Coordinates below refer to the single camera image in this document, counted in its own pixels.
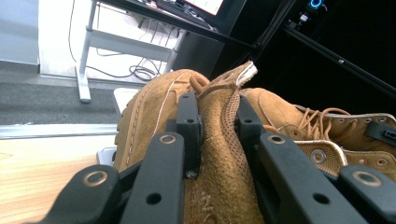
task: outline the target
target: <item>black plastic bracket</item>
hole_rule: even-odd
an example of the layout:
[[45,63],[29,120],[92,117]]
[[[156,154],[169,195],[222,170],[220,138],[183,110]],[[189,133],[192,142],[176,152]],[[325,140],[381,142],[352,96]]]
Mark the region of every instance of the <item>black plastic bracket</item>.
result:
[[184,176],[197,178],[201,165],[201,141],[203,125],[198,113],[195,91],[180,96],[177,108],[177,133],[184,138]]
[[396,223],[396,183],[363,165],[343,167],[337,188],[370,223]]
[[120,223],[182,223],[184,139],[160,133],[151,139]]
[[119,180],[111,166],[93,165],[79,171],[37,223],[112,223],[121,197]]
[[396,147],[396,129],[385,124],[372,121],[364,134]]

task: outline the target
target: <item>boot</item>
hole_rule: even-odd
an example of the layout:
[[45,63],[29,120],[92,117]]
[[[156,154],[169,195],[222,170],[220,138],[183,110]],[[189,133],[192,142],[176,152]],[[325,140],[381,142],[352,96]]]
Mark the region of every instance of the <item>boot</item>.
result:
[[118,124],[114,167],[119,171],[143,160],[149,141],[165,130],[166,121],[177,117],[180,95],[209,81],[192,70],[178,70],[150,81],[122,111]]
[[349,115],[339,108],[313,111],[292,105],[278,95],[260,88],[245,89],[242,94],[247,97],[267,131],[288,135],[298,144],[301,141],[334,142],[344,154],[336,155],[337,161],[344,157],[347,164],[364,164],[396,180],[396,147],[364,134],[371,121],[395,128],[396,120],[392,115]]
[[184,223],[263,223],[245,154],[233,130],[238,90],[255,72],[247,63],[212,83],[191,70],[150,81],[122,112],[115,168],[123,171],[143,160],[151,137],[177,117],[178,96],[196,91],[204,139],[200,174],[185,180]]
[[196,90],[204,139],[200,175],[186,181],[187,220],[263,223],[248,162],[233,127],[239,89],[256,72],[253,63],[245,63]]

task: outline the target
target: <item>screw hole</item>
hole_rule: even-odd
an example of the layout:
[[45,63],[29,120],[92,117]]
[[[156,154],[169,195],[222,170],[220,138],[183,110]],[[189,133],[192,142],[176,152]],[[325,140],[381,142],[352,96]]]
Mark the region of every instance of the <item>screw hole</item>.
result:
[[314,199],[318,203],[328,204],[330,202],[329,198],[320,193],[314,193]]
[[159,193],[152,193],[146,198],[146,203],[157,204],[161,201],[162,197]]
[[272,143],[275,144],[284,144],[286,140],[280,136],[277,135],[271,135],[268,137],[268,140],[270,140]]
[[386,165],[387,165],[387,161],[384,160],[384,159],[379,159],[379,160],[376,162],[376,164],[379,165],[379,166],[386,166]]

